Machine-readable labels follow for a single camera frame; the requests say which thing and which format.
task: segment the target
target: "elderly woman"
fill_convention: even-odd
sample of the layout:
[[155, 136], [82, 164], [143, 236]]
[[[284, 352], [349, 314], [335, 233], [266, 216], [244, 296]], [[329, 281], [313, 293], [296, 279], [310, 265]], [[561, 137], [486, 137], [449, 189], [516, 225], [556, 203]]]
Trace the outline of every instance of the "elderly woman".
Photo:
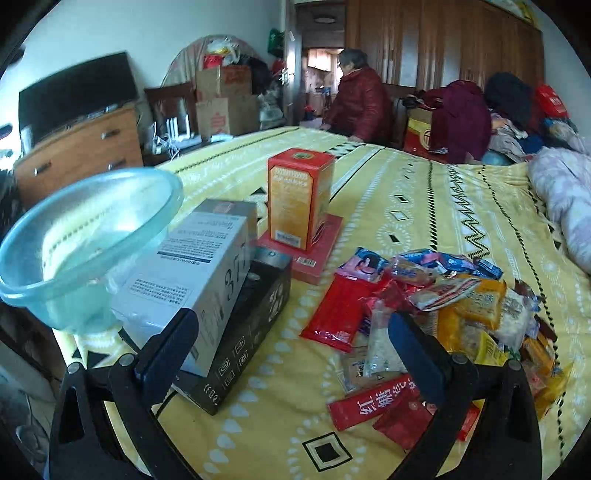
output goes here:
[[361, 50], [344, 49], [339, 63], [343, 71], [339, 93], [320, 128], [352, 141], [386, 144], [392, 105], [381, 78], [368, 66], [367, 55]]

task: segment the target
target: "bed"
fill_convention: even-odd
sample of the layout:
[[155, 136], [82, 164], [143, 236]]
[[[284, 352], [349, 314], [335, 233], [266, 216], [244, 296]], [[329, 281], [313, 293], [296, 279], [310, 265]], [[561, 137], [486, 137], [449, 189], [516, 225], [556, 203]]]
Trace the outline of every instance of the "bed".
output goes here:
[[[521, 278], [546, 296], [541, 314], [558, 334], [557, 361], [574, 362], [566, 392], [540, 424], [547, 478], [591, 416], [591, 290], [589, 278], [566, 257], [560, 229], [545, 218], [527, 166], [446, 166], [326, 132], [280, 128], [161, 165], [184, 184], [172, 226], [207, 197], [245, 199], [266, 189], [267, 158], [291, 147], [335, 155], [329, 212], [345, 219], [340, 237], [318, 286], [292, 281], [287, 306], [217, 415], [174, 393], [154, 407], [179, 451], [204, 479], [387, 478], [404, 452], [371, 421], [336, 431], [326, 407], [343, 397], [335, 351], [298, 335], [332, 271], [357, 246], [385, 257], [427, 247], [489, 258], [509, 284]], [[259, 234], [266, 228], [263, 218]], [[101, 367], [130, 351], [115, 329], [84, 337], [56, 332], [56, 338], [67, 364]], [[144, 468], [116, 410], [108, 408], [124, 450]], [[306, 448], [325, 444], [324, 458]], [[465, 446], [456, 443], [442, 471], [458, 463]]]

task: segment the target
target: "television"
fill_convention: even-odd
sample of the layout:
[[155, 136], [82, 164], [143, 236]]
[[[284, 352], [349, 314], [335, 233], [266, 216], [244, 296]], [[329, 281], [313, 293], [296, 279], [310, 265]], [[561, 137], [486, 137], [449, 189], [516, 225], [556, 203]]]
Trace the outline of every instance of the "television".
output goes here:
[[28, 129], [32, 147], [77, 119], [137, 99], [127, 52], [108, 55], [54, 73], [22, 90], [19, 129]]

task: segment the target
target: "black box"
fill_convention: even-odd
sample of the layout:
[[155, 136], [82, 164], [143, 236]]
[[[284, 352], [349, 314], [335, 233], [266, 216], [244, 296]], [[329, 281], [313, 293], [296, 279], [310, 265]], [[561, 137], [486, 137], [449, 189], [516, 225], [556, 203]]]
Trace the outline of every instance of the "black box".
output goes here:
[[209, 375], [181, 370], [173, 382], [175, 390], [215, 415], [287, 303], [290, 283], [291, 257], [257, 247]]

